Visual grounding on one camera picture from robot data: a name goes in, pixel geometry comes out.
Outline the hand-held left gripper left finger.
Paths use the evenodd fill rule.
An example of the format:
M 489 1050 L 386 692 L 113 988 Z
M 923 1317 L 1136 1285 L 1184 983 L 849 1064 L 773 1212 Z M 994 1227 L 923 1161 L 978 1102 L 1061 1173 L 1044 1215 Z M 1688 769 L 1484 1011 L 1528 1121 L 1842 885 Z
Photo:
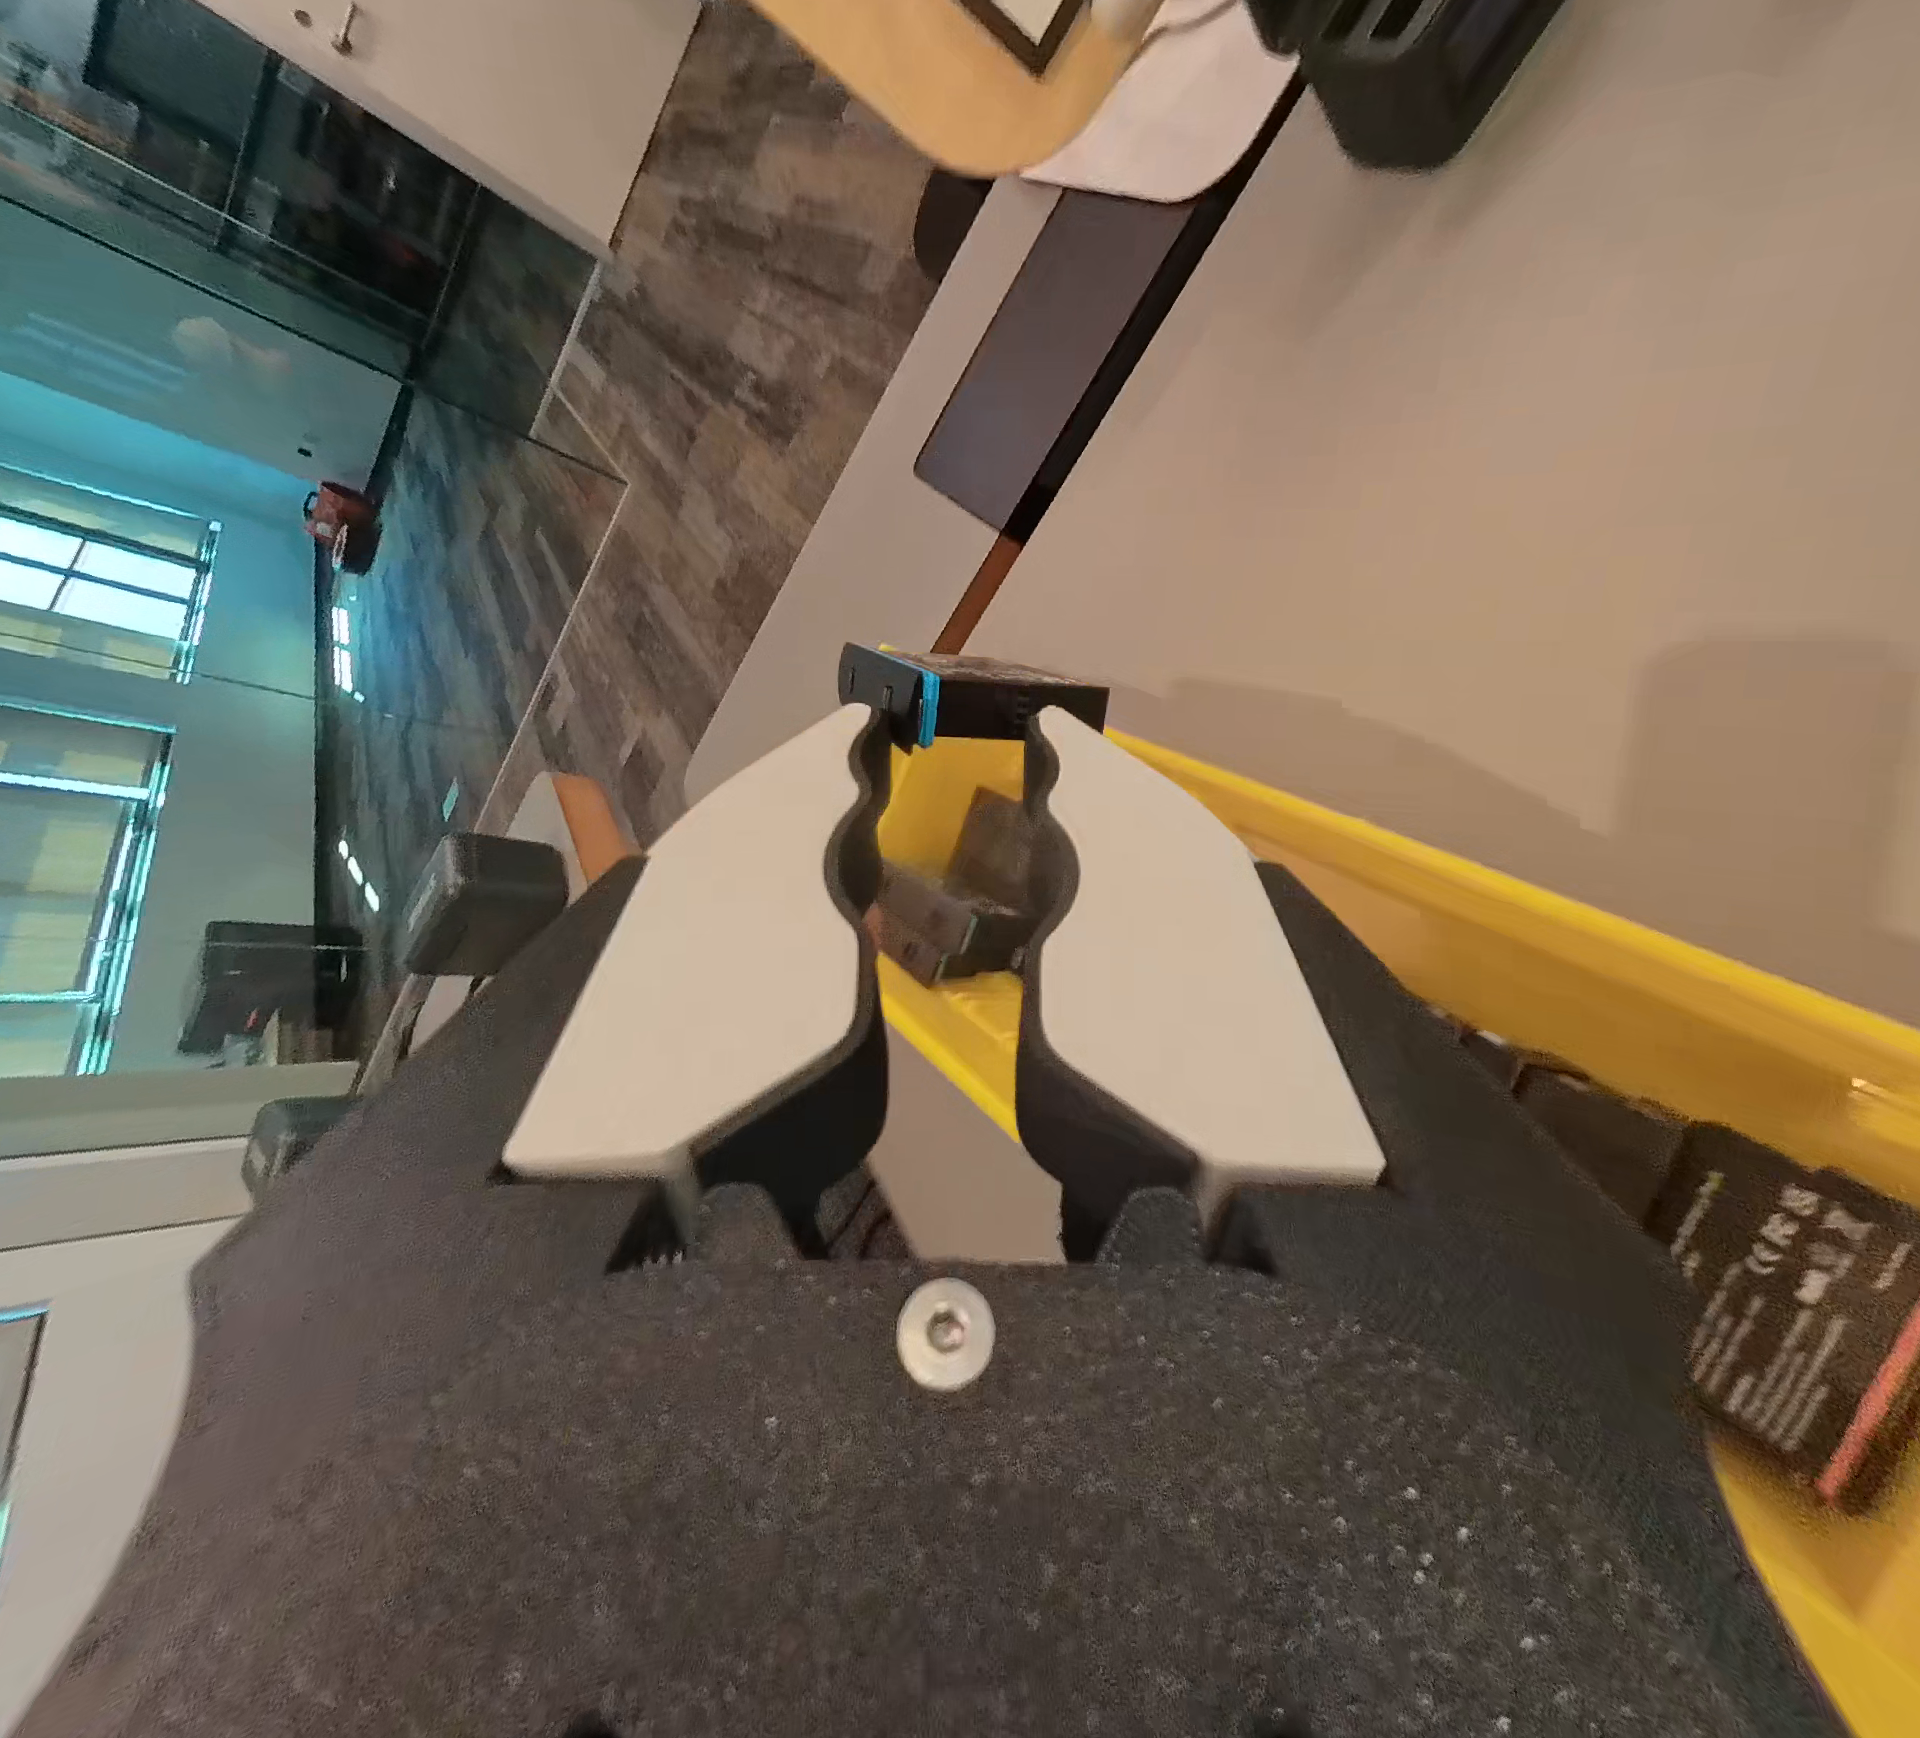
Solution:
M 504 1148 L 518 1180 L 828 1189 L 885 1124 L 877 823 L 894 744 L 833 712 L 651 850 Z

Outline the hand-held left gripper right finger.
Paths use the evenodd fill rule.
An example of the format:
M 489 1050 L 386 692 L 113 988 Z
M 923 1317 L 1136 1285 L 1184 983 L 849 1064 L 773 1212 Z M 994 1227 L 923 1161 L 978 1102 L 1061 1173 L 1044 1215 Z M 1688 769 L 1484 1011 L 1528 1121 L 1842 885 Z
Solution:
M 1068 1196 L 1374 1187 L 1378 1133 L 1249 848 L 1070 712 L 1027 726 L 1016 1124 Z

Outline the yellow plastic bin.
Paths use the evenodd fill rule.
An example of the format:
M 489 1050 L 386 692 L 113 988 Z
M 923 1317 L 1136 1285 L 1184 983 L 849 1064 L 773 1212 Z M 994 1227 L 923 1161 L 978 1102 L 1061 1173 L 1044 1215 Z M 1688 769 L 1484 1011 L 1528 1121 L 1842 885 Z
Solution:
M 1916 1212 L 1916 1030 L 1162 748 L 1258 860 L 1369 1099 L 1443 1127 L 1375 1193 L 1243 1196 L 1184 1248 L 1048 1269 L 999 1314 L 991 1444 L 917 1735 L 1916 1735 L 1916 1233 L 1886 1343 L 1846 1343 L 1863 1514 L 1710 1421 L 1677 1269 L 1548 1135 L 1705 1130 L 1698 1224 L 1796 1193 Z M 969 1603 L 960 1605 L 969 1586 Z

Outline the black battery blue stripe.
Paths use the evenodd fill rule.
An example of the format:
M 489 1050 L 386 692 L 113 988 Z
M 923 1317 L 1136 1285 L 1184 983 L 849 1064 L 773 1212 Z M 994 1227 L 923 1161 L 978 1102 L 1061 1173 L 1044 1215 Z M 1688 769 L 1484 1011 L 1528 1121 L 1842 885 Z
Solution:
M 1046 709 L 1061 709 L 1099 734 L 1110 708 L 1107 687 L 1070 675 L 991 657 L 858 644 L 842 651 L 838 696 L 883 720 L 900 751 L 941 739 L 1022 744 L 1027 724 Z

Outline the row of black batteries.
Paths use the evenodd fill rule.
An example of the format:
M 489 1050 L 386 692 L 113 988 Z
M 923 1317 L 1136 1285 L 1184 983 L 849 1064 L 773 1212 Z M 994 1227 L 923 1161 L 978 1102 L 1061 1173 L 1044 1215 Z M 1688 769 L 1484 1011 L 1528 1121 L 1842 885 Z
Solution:
M 1624 1095 L 1556 1054 L 1434 1014 L 1701 1300 L 1703 1410 L 1846 1514 L 1916 1442 L 1916 1207 L 1721 1121 Z

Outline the red fire extinguisher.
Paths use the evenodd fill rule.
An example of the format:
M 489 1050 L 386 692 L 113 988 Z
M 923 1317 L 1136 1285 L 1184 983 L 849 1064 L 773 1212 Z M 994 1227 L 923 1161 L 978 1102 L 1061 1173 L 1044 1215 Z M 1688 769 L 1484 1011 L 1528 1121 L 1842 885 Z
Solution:
M 301 526 L 331 565 L 349 578 L 366 578 L 378 556 L 378 503 L 362 488 L 320 481 L 301 508 Z

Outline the wooden work table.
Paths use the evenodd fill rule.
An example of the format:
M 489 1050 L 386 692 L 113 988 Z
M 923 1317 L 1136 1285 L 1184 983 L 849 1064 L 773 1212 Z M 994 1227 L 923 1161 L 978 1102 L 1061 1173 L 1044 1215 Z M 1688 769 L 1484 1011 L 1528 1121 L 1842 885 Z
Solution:
M 64 1277 L 5 1552 L 5 1735 L 483 1730 L 547 1435 L 541 1363 L 617 1279 L 633 1184 L 500 1182 L 637 885 L 588 887 L 223 1238 Z

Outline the dark flat mat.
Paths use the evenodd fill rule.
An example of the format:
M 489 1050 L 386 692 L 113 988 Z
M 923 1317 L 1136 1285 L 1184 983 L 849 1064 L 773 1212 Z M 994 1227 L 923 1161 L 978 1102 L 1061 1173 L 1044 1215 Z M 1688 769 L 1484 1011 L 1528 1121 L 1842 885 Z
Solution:
M 913 477 L 1024 541 L 1252 174 L 1159 204 L 1014 174 L 934 174 L 917 226 L 941 278 L 900 366 Z

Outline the white base mat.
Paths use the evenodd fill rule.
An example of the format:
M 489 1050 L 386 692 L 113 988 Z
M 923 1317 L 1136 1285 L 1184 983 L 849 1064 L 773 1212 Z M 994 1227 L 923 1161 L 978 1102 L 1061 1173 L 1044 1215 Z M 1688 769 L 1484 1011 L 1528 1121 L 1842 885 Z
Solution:
M 1246 155 L 1294 72 L 1294 58 L 1261 47 L 1243 0 L 1163 0 L 1085 128 L 1022 179 L 1188 204 Z

